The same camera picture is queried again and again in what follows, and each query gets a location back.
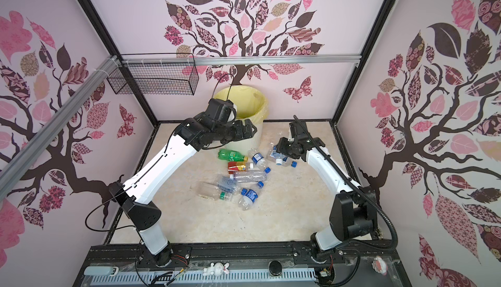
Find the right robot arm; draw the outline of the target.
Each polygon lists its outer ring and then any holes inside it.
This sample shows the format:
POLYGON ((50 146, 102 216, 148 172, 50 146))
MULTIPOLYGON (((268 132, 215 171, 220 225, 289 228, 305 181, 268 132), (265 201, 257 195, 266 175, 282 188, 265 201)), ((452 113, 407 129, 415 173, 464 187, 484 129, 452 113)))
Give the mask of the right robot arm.
POLYGON ((334 249, 377 229, 377 210, 367 201, 374 194, 339 167, 325 143, 313 138, 303 121, 289 123, 289 135, 279 140, 277 152, 310 165, 334 196, 329 225, 311 239, 318 252, 334 249))

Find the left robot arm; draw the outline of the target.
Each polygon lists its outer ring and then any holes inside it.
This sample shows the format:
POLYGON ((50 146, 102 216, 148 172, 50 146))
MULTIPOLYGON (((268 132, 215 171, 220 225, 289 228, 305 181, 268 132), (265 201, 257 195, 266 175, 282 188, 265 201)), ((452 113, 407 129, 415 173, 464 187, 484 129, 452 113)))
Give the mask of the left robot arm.
POLYGON ((226 145, 251 139, 258 131, 259 128, 249 119, 188 118, 175 128, 167 144, 138 173, 124 183, 112 184, 110 193, 158 263, 166 264, 172 253, 160 225, 162 212, 153 203, 160 187, 180 165, 213 142, 226 145))

